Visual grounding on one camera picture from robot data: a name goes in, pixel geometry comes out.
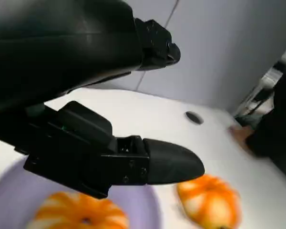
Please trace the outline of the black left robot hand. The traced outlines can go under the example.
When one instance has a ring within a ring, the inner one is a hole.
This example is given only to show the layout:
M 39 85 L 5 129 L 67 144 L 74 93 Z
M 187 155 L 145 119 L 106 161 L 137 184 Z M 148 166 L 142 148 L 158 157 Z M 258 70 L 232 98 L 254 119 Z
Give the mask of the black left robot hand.
M 187 148 L 115 137 L 106 118 L 76 101 L 45 105 L 180 57 L 168 30 L 135 18 L 122 0 L 0 0 L 0 140 L 27 156 L 27 171 L 96 198 L 111 186 L 198 178 L 204 165 Z

